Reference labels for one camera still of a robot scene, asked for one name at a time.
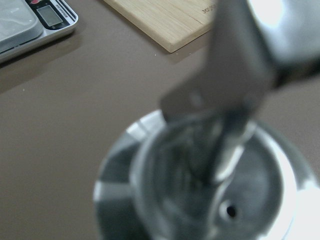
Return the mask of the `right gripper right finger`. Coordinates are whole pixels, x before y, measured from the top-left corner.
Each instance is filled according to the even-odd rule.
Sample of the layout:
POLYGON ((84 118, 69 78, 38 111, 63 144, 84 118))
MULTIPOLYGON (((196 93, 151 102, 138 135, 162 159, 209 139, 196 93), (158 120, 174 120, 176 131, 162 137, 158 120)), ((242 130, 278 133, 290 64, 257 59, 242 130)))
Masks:
POLYGON ((247 5, 276 70, 276 88, 319 75, 318 0, 249 0, 247 5))

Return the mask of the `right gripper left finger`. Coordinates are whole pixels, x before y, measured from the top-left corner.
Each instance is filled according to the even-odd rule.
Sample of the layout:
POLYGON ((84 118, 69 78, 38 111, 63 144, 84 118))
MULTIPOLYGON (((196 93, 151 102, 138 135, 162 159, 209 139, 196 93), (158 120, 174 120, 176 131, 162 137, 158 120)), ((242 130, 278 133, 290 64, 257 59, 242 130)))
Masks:
POLYGON ((188 161, 199 180, 226 180, 257 125, 252 117, 275 84, 276 71, 247 4, 221 0, 207 61, 160 99, 164 119, 190 136, 188 161))

